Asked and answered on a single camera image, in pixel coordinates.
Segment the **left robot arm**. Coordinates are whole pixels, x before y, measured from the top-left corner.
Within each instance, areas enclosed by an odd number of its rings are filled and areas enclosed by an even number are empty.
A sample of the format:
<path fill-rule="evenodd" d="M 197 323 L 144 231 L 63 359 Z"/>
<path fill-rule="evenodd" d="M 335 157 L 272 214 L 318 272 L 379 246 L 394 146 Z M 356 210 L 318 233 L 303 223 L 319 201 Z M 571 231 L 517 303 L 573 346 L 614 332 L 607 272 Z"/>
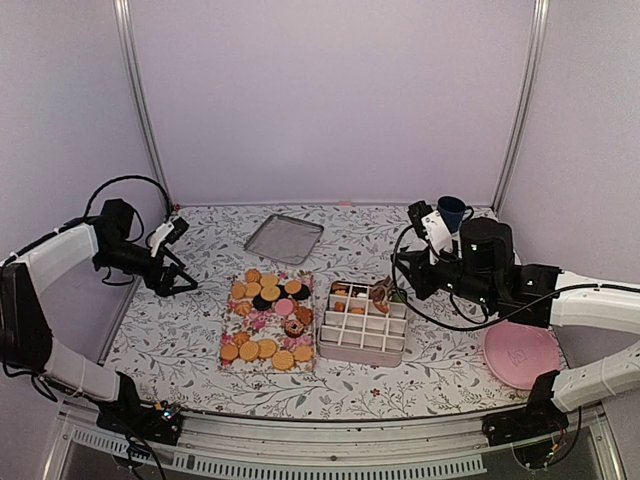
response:
<path fill-rule="evenodd" d="M 119 272 L 159 297 L 197 288 L 185 264 L 170 250 L 189 225 L 168 216 L 143 245 L 130 238 L 134 208 L 106 201 L 97 215 L 72 219 L 1 263 L 1 368 L 27 377 L 44 395 L 51 388 L 83 396 L 109 412 L 128 434 L 148 426 L 133 380 L 99 365 L 79 336 L 96 325 L 106 302 L 82 286 L 91 271 Z"/>

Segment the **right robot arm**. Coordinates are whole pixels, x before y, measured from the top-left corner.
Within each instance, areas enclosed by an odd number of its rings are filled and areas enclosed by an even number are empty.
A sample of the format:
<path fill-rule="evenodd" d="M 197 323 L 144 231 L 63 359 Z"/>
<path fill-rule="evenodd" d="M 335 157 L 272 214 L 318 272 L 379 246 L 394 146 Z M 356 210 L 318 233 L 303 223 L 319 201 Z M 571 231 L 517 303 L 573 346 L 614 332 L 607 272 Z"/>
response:
<path fill-rule="evenodd" d="M 559 267 L 515 261 L 512 230 L 491 218 L 464 222 L 454 239 L 433 214 L 413 218 L 417 235 L 408 247 L 395 245 L 391 275 L 404 276 L 419 300 L 437 291 L 458 295 L 502 322 L 549 329 L 582 326 L 630 334 L 639 332 L 639 288 L 578 275 Z M 639 346 L 631 346 L 574 369 L 539 375 L 517 427 L 537 436 L 552 424 L 556 411 L 585 404 L 639 386 Z"/>

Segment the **metal serving tongs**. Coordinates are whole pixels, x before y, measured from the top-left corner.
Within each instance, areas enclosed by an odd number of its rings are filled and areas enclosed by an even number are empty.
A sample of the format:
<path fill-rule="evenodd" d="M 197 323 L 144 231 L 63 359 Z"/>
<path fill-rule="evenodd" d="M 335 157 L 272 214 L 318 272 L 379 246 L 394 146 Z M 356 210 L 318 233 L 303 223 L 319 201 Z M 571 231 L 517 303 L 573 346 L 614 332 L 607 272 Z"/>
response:
<path fill-rule="evenodd" d="M 390 311 L 392 302 L 401 302 L 402 296 L 395 288 L 393 279 L 386 276 L 384 279 L 376 281 L 369 290 L 369 299 L 379 312 L 386 314 Z"/>

